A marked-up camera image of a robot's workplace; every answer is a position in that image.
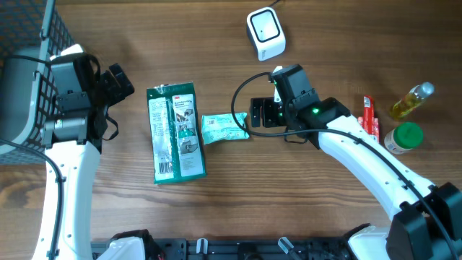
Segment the red Nescafe stick sachet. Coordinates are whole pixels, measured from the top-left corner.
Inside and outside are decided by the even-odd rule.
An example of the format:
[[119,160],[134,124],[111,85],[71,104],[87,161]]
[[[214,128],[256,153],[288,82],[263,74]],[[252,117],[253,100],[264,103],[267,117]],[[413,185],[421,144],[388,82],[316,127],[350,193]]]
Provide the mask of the red Nescafe stick sachet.
[[374,108],[373,100],[370,96],[365,95],[363,98],[364,110],[363,110],[363,123],[362,126],[368,134],[374,134]]

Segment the green snack packet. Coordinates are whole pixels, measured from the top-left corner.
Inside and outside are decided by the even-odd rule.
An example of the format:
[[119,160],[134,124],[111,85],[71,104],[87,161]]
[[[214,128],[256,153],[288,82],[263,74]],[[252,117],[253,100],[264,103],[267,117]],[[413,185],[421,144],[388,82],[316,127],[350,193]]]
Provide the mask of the green snack packet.
[[192,82],[147,89],[147,108],[157,185],[206,176]]

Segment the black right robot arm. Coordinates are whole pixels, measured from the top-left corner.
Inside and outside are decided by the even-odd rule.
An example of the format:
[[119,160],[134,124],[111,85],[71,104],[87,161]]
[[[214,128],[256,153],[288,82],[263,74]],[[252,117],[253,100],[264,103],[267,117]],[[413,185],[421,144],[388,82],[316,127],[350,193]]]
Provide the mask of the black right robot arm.
[[263,123],[310,142],[348,169],[378,200],[389,227],[368,225],[347,239],[356,259],[459,259],[461,191],[436,186],[397,160],[337,99],[320,100],[299,64],[267,72],[275,86]]

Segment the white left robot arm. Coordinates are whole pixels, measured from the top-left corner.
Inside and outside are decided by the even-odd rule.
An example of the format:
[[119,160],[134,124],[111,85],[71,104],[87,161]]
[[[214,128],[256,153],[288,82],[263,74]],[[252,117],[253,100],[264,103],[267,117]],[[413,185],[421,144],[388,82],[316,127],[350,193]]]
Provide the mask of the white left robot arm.
[[114,124],[108,110],[134,93],[118,64],[100,70],[91,54],[61,53],[51,59],[58,87],[58,113],[46,119],[46,185],[34,259],[91,259],[92,186],[105,132]]

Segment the green lid jar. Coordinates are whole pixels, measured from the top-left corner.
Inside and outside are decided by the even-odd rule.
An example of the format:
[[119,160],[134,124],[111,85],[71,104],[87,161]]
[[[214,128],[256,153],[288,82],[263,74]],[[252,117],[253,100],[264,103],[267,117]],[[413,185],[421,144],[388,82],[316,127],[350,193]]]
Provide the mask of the green lid jar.
[[389,152],[401,155],[417,148],[423,139],[424,133],[416,123],[405,122],[387,133],[383,143]]

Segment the mint green sachet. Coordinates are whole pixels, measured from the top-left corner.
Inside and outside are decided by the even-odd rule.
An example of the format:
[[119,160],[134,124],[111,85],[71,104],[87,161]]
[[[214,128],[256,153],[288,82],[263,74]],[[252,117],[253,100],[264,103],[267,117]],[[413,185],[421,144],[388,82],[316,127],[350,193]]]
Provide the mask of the mint green sachet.
[[248,139],[249,134],[242,130],[235,122],[245,127],[246,112],[236,113],[234,116],[231,113],[217,115],[203,115],[201,132],[204,144],[211,144],[218,141],[232,141]]

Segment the yellow Vim liquid bottle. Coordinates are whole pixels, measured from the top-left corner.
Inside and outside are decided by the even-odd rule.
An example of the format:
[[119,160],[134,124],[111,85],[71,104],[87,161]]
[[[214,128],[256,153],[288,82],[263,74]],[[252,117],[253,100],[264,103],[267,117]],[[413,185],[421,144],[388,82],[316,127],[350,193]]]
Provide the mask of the yellow Vim liquid bottle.
[[390,116],[394,120],[401,120],[423,104],[435,91],[430,82],[423,82],[413,87],[402,99],[390,109]]

